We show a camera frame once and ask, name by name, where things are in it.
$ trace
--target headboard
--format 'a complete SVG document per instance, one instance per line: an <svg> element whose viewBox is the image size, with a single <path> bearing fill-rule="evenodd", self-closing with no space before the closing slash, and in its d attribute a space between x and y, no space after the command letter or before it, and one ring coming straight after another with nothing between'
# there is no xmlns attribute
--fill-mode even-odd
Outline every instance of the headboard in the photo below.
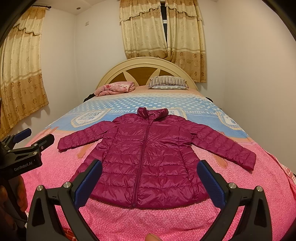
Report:
<svg viewBox="0 0 296 241"><path fill-rule="evenodd" d="M149 84L151 77L162 75L181 77L190 88L198 90L191 77L179 66L154 57L137 57L123 61L105 74L97 88L118 81L133 81L135 86L142 86Z"/></svg>

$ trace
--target curtain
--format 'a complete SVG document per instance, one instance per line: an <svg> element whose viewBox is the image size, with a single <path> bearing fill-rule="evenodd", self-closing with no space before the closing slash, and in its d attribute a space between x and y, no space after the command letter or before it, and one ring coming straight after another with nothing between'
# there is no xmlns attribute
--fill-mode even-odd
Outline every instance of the curtain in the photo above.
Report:
<svg viewBox="0 0 296 241"><path fill-rule="evenodd" d="M0 48L0 138L23 118L48 105L40 66L45 8L31 7Z"/></svg>
<svg viewBox="0 0 296 241"><path fill-rule="evenodd" d="M160 0L121 0L120 23L128 59L168 56Z"/></svg>
<svg viewBox="0 0 296 241"><path fill-rule="evenodd" d="M207 82L205 37L196 0L165 0L168 21L168 61L195 82Z"/></svg>

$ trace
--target jacket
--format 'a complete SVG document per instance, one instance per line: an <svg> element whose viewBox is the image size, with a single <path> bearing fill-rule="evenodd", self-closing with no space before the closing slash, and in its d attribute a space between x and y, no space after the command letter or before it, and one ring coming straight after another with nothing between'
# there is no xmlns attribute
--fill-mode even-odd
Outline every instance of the jacket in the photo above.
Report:
<svg viewBox="0 0 296 241"><path fill-rule="evenodd" d="M165 209L190 205L208 195L196 167L199 158L191 144L253 170L256 155L213 130L167 109L139 108L101 121L60 139L65 151L102 139L77 169L86 170L94 160L102 161L103 173L91 197L122 207Z"/></svg>

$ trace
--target zipper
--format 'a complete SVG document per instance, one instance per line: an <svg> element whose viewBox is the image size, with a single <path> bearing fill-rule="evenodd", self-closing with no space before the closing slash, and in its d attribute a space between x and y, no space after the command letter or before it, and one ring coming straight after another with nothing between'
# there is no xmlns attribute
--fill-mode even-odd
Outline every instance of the zipper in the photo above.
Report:
<svg viewBox="0 0 296 241"><path fill-rule="evenodd" d="M146 146L146 142L147 142L148 131L149 131L150 126L151 126L152 123L153 123L153 121L151 123L149 123L149 125L147 127L144 144L143 144L143 147L142 147L142 150L141 150L139 169L138 169L138 172L137 172L136 184L135 184L135 188L134 188L134 191L133 191L133 207L136 207L137 195L138 195L138 186L139 186L140 176L141 176L141 171L142 171L142 166L143 166L144 151L145 151L145 146Z"/></svg>

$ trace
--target pink floral blanket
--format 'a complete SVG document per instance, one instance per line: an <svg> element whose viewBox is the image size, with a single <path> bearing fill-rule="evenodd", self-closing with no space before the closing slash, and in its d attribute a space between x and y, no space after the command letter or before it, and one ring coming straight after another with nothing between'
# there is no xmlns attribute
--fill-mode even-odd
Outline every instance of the pink floral blanket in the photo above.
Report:
<svg viewBox="0 0 296 241"><path fill-rule="evenodd" d="M52 131L48 129L41 136ZM65 181L70 180L83 162L83 157L98 143L59 153L58 141L69 133L55 130L53 134L55 143L42 153L42 159L45 160L43 166L23 175L29 206L39 184L44 184L46 188L62 186ZM257 185L264 188L271 213L273 240L279 241L296 217L296 185L291 172L253 140L239 144L257 155L252 173L205 150L195 146L192 148L200 159L206 159L227 182L235 182L241 188L253 189ZM146 234L150 232L163 241L197 241L211 226L219 211L210 199L170 210L125 209L89 199L87 204L80 208L84 219L101 241L144 241ZM243 207L240 207L224 240L232 237L242 211ZM62 226L69 229L60 207L57 207L57 212Z"/></svg>
<svg viewBox="0 0 296 241"><path fill-rule="evenodd" d="M121 81L115 82L107 85L103 85L96 89L94 94L96 96L104 96L104 95L116 95L127 93L135 90L135 84L131 81Z"/></svg>

